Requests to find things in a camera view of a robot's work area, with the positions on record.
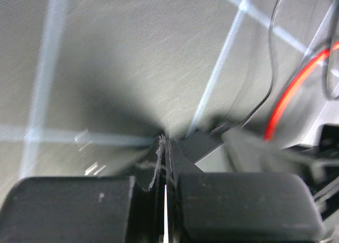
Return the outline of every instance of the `black plastic part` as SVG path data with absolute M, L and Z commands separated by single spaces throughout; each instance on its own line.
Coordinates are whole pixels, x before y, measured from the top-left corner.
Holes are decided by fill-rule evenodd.
M 0 242 L 158 242 L 163 234 L 164 137 L 120 177 L 28 178 L 0 212 Z
M 319 152 L 339 150 L 339 125 L 323 125 L 319 141 Z
M 181 152 L 174 139 L 167 138 L 166 142 L 166 187 L 167 187 L 167 221 L 169 242 L 180 242 L 182 234 L 181 214 L 178 206 L 177 181 L 183 173 L 203 174 Z
M 313 198 L 296 175 L 182 174 L 179 190 L 188 242 L 313 242 L 324 232 Z
M 3 205 L 0 241 L 134 242 L 144 198 L 133 177 L 28 178 Z
M 198 162 L 207 154 L 222 145 L 221 141 L 212 139 L 207 133 L 198 131 L 178 143 L 183 155 L 192 163 Z

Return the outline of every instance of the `black cable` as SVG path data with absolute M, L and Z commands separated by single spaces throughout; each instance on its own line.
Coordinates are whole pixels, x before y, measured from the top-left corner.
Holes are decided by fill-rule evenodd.
M 339 21 L 339 0 L 335 0 L 334 2 L 334 12 L 333 12 L 333 18 L 332 18 L 332 27 L 330 27 L 329 31 L 329 36 L 331 37 L 331 46 L 330 46 L 330 52 L 329 52 L 329 57 L 328 57 L 328 65 L 325 71 L 325 74 L 323 75 L 323 87 L 324 87 L 324 93 L 325 96 L 327 97 L 328 100 L 333 101 L 333 100 L 339 100 L 339 95 L 335 96 L 334 94 L 334 89 L 332 86 L 331 82 L 331 70 L 333 69 L 334 65 L 334 55 L 337 54 L 337 52 L 333 52 L 332 48 L 337 41 L 336 37 L 336 30 L 338 26 L 338 21 Z
M 276 0 L 274 8 L 273 8 L 272 16 L 271 16 L 270 27 L 269 27 L 269 51 L 270 51 L 270 61 L 271 61 L 271 68 L 272 68 L 270 87 L 269 87 L 266 95 L 264 96 L 264 98 L 258 103 L 258 105 L 256 107 L 254 107 L 251 110 L 251 112 L 246 116 L 246 118 L 244 118 L 243 121 L 240 123 L 241 127 L 243 127 L 245 124 L 247 124 L 251 120 L 251 118 L 259 110 L 259 108 L 270 97 L 272 90 L 273 90 L 274 82 L 275 82 L 276 75 L 277 75 L 276 72 L 278 71 L 278 64 L 276 62 L 276 56 L 275 56 L 275 45 L 274 45 L 274 41 L 273 41 L 273 35 L 274 35 L 273 34 L 273 28 L 274 28 L 276 14 L 278 12 L 278 8 L 279 8 L 280 3 L 281 3 L 281 0 Z

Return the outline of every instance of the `red wire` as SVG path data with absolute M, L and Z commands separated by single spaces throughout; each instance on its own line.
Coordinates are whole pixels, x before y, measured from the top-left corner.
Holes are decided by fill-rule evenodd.
M 333 45 L 332 50 L 339 49 L 339 41 Z M 317 64 L 324 61 L 329 56 L 329 48 L 321 51 L 316 57 L 314 57 L 306 66 L 299 72 L 299 74 L 293 79 L 289 84 L 281 98 L 279 99 L 272 115 L 269 119 L 269 122 L 266 126 L 264 140 L 269 141 L 272 139 L 276 126 L 278 125 L 284 110 L 291 102 L 292 98 L 296 94 L 297 90 L 304 82 L 304 80 L 312 73 L 312 71 L 317 67 Z

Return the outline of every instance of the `black block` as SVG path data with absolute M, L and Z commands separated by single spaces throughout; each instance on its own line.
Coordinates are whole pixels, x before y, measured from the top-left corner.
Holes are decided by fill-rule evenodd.
M 182 174 L 183 227 L 192 242 L 316 241 L 323 224 L 307 186 L 285 173 Z

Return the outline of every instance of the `gray fabric surface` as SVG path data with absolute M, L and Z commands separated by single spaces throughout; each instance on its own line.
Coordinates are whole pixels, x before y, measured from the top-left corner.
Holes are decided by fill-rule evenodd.
M 243 3 L 232 34 L 241 0 L 69 0 L 60 34 L 50 37 L 50 43 L 61 39 L 56 64 L 47 63 L 39 86 L 46 18 L 59 4 L 49 1 L 0 0 L 1 198 L 19 176 L 84 175 L 95 163 L 106 166 L 103 175 L 114 174 L 162 130 L 182 138 L 198 114 L 194 128 L 207 129 L 227 113 L 240 121 L 268 89 L 267 19 L 275 0 Z M 330 4 L 283 0 L 275 30 L 279 78 L 250 129 L 263 131 Z M 326 37 L 326 22 L 319 30 L 313 46 Z M 201 103 L 227 37 L 225 62 Z M 339 123 L 337 102 L 323 109 L 321 74 L 319 67 L 291 102 L 276 133 L 278 146 L 313 143 L 320 124 Z M 42 94 L 36 107 L 34 94 Z

